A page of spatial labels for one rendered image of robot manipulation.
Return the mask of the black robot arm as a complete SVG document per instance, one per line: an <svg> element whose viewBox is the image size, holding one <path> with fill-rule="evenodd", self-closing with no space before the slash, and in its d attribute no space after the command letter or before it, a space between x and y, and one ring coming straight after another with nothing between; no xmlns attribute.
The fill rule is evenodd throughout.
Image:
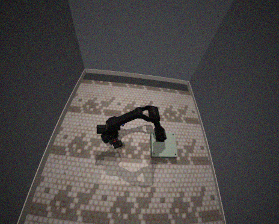
<svg viewBox="0 0 279 224"><path fill-rule="evenodd" d="M148 110L149 117L143 114L144 110ZM164 140L167 139L165 129L160 124L158 107L150 105L147 105L145 107L137 107L135 110L132 110L118 117L110 117L106 121L106 125L97 125L97 134L102 134L101 138L103 142L107 144L109 140L112 140L110 134L116 135L117 131L120 131L120 126L122 124L130 122L137 118L154 123L154 130L157 142L164 142Z"/></svg>

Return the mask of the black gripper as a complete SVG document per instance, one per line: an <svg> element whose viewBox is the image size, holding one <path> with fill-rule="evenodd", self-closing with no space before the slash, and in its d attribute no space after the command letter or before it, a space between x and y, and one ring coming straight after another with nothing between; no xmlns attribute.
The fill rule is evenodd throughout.
<svg viewBox="0 0 279 224"><path fill-rule="evenodd" d="M116 133L116 135L110 134L110 136L116 140L116 142L113 143L114 149L122 147L122 142L118 139L118 132Z"/></svg>

